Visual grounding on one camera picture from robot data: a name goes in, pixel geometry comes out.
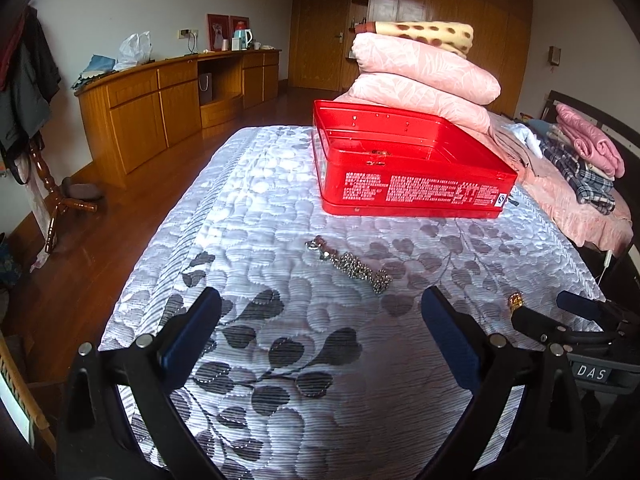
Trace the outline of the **pink bed cover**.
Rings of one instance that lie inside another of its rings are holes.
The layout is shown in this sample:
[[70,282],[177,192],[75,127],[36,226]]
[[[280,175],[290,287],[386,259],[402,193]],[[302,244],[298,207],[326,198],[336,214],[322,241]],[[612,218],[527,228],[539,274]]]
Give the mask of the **pink bed cover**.
[[[478,132],[470,129],[468,133],[500,157],[498,146],[491,141],[488,130]],[[631,211],[623,196],[614,191],[614,211],[608,216],[600,214],[593,206],[578,204],[574,191],[559,170],[548,159],[541,160],[544,165],[541,177],[527,177],[523,181],[517,177],[516,182],[577,246],[592,245],[602,252],[612,252],[615,257],[623,255],[634,236]]]

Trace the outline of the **plaid folded clothes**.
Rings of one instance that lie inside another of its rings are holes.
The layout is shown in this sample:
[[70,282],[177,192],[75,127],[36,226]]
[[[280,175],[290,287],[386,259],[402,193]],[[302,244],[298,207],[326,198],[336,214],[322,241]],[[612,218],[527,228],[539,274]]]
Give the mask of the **plaid folded clothes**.
[[608,216],[615,209],[614,180],[586,162],[559,128],[551,126],[540,135],[540,150],[576,195],[576,202],[596,208]]

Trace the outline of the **folded pink garment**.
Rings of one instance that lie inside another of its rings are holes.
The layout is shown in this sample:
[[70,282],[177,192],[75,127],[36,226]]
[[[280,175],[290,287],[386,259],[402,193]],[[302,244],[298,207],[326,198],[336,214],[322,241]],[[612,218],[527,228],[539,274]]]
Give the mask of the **folded pink garment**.
[[555,105],[556,123],[570,139],[577,154],[602,170],[609,178],[621,178],[625,163],[612,140],[598,127],[580,116],[574,108]]

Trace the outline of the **dark wooden headboard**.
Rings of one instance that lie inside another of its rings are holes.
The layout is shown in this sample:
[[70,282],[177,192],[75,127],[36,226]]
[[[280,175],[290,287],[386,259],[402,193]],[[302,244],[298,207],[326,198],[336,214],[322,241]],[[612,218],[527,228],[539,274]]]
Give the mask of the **dark wooden headboard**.
[[540,118],[546,122],[554,122],[558,117],[556,104],[574,108],[579,115],[592,120],[593,125],[602,129],[613,140],[626,165],[618,190],[629,205],[639,206],[639,133],[597,107],[555,90],[549,92]]

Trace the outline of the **white cloth on bed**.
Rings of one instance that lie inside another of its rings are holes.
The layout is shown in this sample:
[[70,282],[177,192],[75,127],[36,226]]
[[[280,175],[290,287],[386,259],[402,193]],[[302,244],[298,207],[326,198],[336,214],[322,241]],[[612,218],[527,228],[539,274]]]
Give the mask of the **white cloth on bed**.
[[514,122],[513,124],[507,124],[504,128],[512,133],[521,144],[525,145],[537,158],[543,159],[544,155],[541,151],[540,140],[536,133],[532,129],[529,129],[521,122]]

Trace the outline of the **red metal tin box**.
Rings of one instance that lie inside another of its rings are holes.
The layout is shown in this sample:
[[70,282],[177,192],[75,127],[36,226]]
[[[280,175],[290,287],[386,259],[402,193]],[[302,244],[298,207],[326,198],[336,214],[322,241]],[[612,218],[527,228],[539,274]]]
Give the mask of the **red metal tin box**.
[[312,120],[314,166],[329,214],[495,219],[518,176],[435,115],[317,100]]

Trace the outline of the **wooden coat rack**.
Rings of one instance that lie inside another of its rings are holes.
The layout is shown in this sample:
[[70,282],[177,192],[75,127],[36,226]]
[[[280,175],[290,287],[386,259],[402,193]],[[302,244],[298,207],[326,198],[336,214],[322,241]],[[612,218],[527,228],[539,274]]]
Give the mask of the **wooden coat rack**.
[[29,159],[35,167],[39,181],[47,192],[47,196],[43,200],[49,214],[47,231],[44,233],[44,251],[50,255],[58,242],[58,231],[56,230],[58,218],[70,209],[96,212],[98,201],[103,197],[103,194],[92,183],[74,183],[70,179],[65,179],[63,185],[58,185],[42,156],[43,148],[42,136],[38,133],[29,141]]

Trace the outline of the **lower pink folded quilt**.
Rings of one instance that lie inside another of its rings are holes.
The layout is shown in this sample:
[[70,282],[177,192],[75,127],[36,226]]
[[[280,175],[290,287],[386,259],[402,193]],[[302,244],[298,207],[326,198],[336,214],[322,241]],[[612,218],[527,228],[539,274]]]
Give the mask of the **lower pink folded quilt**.
[[484,107],[399,75],[361,74],[344,98],[436,115],[478,132],[486,132],[490,127]]

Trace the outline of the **yellow brown-spotted blanket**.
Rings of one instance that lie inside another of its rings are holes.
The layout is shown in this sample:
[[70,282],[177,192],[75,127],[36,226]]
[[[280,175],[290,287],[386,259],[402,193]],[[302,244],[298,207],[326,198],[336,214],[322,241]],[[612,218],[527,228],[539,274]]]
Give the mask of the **yellow brown-spotted blanket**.
[[459,22],[367,22],[356,25],[355,32],[411,39],[462,58],[468,56],[474,38],[473,27]]

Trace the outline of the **hanging dark clothes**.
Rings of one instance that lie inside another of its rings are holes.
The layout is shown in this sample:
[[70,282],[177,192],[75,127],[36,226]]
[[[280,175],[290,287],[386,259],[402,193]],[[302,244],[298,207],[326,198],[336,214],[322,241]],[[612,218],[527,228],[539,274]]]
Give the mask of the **hanging dark clothes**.
[[6,165],[50,120],[61,75],[35,8],[26,9],[10,58],[1,63],[1,156]]

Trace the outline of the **blue folded cloth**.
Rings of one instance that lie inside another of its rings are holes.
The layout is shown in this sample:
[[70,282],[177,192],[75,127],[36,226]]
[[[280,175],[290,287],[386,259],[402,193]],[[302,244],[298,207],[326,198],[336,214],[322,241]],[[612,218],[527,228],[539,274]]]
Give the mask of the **blue folded cloth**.
[[72,84],[72,89],[77,90],[90,80],[103,77],[114,72],[116,60],[108,56],[94,54],[88,65],[79,73],[77,79]]

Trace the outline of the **wooden wardrobe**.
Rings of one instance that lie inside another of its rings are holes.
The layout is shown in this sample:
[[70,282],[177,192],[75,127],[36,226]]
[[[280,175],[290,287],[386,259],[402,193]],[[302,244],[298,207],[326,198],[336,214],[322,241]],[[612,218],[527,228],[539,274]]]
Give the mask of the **wooden wardrobe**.
[[490,110],[511,116],[524,80],[532,17],[533,0],[293,0],[288,82],[346,90],[358,75],[350,46],[359,23],[460,22],[474,29],[470,61],[501,84]]

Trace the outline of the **white plastic bag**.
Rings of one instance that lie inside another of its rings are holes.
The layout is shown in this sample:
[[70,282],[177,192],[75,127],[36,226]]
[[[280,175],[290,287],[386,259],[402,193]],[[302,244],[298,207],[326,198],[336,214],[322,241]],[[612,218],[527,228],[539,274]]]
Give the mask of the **white plastic bag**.
[[114,70],[122,72],[150,62],[152,50],[150,32],[135,32],[131,34],[120,44]]

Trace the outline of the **wall power outlet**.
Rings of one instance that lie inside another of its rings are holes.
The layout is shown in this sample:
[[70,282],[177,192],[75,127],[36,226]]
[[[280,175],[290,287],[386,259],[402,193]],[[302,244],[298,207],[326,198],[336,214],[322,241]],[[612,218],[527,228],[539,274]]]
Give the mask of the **wall power outlet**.
[[178,30],[178,34],[177,37],[179,39],[195,39],[198,36],[198,30],[197,29],[179,29]]

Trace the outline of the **red picture frame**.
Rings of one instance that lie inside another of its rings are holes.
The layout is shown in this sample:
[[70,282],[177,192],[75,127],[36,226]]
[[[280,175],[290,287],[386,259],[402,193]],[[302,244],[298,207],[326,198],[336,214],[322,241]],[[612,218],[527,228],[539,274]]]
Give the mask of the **red picture frame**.
[[209,51],[221,51],[237,29],[250,27],[250,19],[239,15],[207,14],[206,21]]

